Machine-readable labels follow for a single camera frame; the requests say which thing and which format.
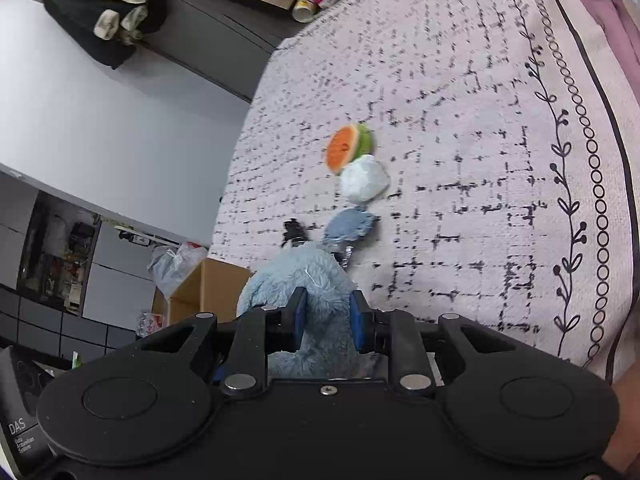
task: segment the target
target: round black pad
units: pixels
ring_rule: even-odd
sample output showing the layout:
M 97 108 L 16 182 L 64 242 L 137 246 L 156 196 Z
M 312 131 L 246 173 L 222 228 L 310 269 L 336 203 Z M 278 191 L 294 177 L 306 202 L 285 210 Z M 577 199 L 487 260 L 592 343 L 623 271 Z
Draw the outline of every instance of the round black pad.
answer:
M 502 405 L 525 418 L 556 418 L 574 403 L 574 394 L 559 381 L 544 377 L 520 377 L 500 390 Z
M 209 388 L 178 354 L 114 352 L 53 381 L 40 397 L 38 421 L 76 460 L 133 465 L 183 444 L 211 409 Z
M 100 418 L 124 420 L 141 415 L 158 400 L 158 391 L 151 383 L 116 377 L 94 383 L 82 398 L 84 407 Z
M 521 465 L 601 456 L 618 420 L 603 380 L 534 349 L 477 354 L 444 406 L 472 447 Z

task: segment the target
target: black device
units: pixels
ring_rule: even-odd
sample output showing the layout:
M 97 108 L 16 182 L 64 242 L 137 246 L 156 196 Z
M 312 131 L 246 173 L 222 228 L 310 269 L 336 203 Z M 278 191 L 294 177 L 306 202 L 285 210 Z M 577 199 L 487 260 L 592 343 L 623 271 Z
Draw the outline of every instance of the black device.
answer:
M 306 290 L 219 324 L 200 313 L 54 380 L 34 478 L 609 480 L 618 421 L 590 372 L 456 314 L 437 324 L 351 295 L 361 353 L 387 380 L 269 380 L 300 348 Z M 444 385 L 436 386 L 428 352 Z
M 0 448 L 15 476 L 28 476 L 52 458 L 36 420 L 38 398 L 51 381 L 15 348 L 0 352 Z

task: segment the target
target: cardboard box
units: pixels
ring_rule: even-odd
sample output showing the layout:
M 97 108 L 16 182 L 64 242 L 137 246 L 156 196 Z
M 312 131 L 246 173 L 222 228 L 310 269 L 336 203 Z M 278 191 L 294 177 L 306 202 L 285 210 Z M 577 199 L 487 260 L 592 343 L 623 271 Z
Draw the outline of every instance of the cardboard box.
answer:
M 169 297 L 162 312 L 167 325 L 199 312 L 213 312 L 222 323 L 235 319 L 238 298 L 250 276 L 244 267 L 205 258 Z

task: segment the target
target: table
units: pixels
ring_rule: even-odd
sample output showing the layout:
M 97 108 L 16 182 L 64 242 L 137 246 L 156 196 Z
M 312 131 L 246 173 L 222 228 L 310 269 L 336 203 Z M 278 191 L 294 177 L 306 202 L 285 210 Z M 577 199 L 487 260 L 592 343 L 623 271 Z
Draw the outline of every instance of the table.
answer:
M 271 57 L 210 256 L 256 269 L 289 218 L 319 240 L 348 206 L 324 147 L 364 121 L 391 178 L 349 269 L 369 303 L 603 374 L 638 296 L 638 117 L 579 0 L 343 0 Z

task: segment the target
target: white wall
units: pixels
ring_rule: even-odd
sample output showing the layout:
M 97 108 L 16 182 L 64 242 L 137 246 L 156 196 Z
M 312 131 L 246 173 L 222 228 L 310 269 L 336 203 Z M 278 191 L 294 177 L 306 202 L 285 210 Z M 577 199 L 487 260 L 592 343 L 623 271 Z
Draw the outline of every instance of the white wall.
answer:
M 0 0 L 0 169 L 137 227 L 209 244 L 248 104 L 140 48 L 87 56 L 30 0 Z

